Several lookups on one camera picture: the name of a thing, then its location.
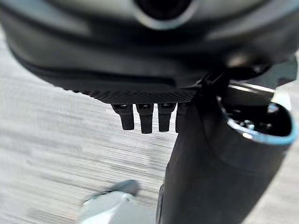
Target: gray floor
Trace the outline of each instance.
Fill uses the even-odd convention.
[[[299,121],[299,83],[287,85]],[[176,134],[122,131],[111,107],[24,70],[0,31],[0,223],[69,224],[86,196],[135,178],[154,211]],[[246,224],[297,224],[299,142]]]

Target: gray carpet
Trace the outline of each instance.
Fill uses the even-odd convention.
[[[299,83],[289,89],[299,121]],[[36,78],[11,56],[0,31],[0,223],[70,224],[82,201],[111,184],[134,178],[137,202],[154,212],[165,165],[176,139],[123,131],[110,105]],[[297,224],[298,141],[246,224]]]

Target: circular opening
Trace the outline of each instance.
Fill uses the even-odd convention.
[[[171,20],[180,16],[192,0],[135,0],[139,8],[157,20]]]
[[[275,103],[268,106],[226,106],[225,109],[235,123],[252,131],[281,137],[292,131],[292,121],[286,109]]]

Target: silver metal part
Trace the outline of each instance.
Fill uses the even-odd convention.
[[[130,194],[114,191],[84,203],[77,224],[154,224],[155,214]]]
[[[245,124],[245,127],[249,130],[254,130],[254,128],[255,128],[255,124],[250,120],[245,120],[244,124]]]

